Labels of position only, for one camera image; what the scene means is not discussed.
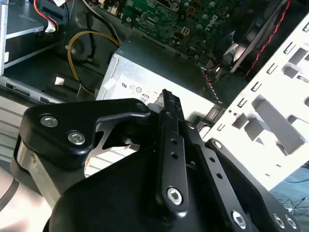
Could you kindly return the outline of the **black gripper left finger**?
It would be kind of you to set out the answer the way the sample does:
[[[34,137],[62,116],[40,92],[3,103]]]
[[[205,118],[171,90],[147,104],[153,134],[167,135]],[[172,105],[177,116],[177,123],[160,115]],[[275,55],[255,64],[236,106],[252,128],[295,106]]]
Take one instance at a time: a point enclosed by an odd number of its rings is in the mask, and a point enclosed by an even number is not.
[[[69,188],[87,178],[86,160],[104,148],[135,144],[140,148],[133,154],[177,154],[185,161],[171,94],[162,91],[159,113],[134,98],[31,107],[22,118],[14,159],[52,210]]]

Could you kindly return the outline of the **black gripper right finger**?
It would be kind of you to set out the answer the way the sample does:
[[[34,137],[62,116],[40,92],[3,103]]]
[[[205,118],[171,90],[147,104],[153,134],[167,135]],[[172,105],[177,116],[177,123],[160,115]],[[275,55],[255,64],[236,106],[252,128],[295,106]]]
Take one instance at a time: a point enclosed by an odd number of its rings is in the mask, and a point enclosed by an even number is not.
[[[221,232],[299,232],[296,219],[216,139],[202,141],[184,119],[180,99],[170,95],[170,107],[181,125],[198,176],[207,182],[214,205],[213,222]]]

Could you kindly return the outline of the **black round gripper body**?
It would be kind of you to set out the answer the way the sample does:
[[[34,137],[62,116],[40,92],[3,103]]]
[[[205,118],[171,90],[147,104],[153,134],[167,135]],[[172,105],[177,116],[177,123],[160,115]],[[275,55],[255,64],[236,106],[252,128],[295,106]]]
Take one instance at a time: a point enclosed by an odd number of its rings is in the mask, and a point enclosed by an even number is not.
[[[208,182],[177,154],[130,155],[73,185],[51,232],[225,232]]]

